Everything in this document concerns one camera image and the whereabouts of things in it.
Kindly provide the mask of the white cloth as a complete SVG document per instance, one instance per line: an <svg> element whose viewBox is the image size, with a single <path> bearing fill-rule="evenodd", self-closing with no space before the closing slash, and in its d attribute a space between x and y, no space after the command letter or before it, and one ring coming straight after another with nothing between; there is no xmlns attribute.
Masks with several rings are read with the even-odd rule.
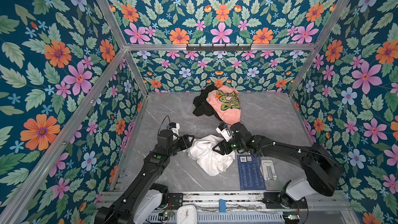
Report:
<svg viewBox="0 0 398 224"><path fill-rule="evenodd" d="M212 150L221 141L224 141L224 138L208 135L201 139L194 139L192 146L188 149L189 158L195 160L209 176L225 172L236 158L235 151L221 155Z"/></svg>

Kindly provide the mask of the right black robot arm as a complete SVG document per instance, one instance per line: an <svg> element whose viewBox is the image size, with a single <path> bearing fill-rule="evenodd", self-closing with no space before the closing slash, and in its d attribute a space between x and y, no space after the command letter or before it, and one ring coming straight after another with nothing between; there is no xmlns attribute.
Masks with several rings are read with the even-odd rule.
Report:
<svg viewBox="0 0 398 224"><path fill-rule="evenodd" d="M262 135L252 135L238 122L227 128L229 138L219 142L212 150L224 156L243 151L255 157L272 157L300 167L303 179L289 181L280 193L282 201L299 201L304 197L320 194L331 197L342 176L343 169L319 144L295 146L284 144Z"/></svg>

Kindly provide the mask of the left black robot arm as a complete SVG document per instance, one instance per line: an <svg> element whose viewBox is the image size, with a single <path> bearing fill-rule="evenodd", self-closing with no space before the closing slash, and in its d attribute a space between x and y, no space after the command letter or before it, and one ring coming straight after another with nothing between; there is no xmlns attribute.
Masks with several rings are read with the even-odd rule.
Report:
<svg viewBox="0 0 398 224"><path fill-rule="evenodd" d="M144 159L140 173L127 190L110 206L101 207L95 215L95 224L134 224L138 207L144 202L146 193L162 175L172 156L190 148L193 135L177 136L172 130L158 133L155 148Z"/></svg>

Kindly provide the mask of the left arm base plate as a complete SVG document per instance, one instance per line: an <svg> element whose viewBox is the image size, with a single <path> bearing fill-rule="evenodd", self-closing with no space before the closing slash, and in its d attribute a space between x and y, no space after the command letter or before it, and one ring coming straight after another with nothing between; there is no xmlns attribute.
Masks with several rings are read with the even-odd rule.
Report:
<svg viewBox="0 0 398 224"><path fill-rule="evenodd" d="M162 195L162 202L159 208L166 209L179 209L183 205L183 193L166 193Z"/></svg>

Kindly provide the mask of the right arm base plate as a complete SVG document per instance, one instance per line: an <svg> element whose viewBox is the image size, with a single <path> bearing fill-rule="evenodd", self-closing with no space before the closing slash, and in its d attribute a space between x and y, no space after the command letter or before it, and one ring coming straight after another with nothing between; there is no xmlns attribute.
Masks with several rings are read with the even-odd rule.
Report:
<svg viewBox="0 0 398 224"><path fill-rule="evenodd" d="M304 198L295 201L290 198L286 193L281 192L265 192L263 194L262 202L266 205L269 209L307 209L308 204Z"/></svg>

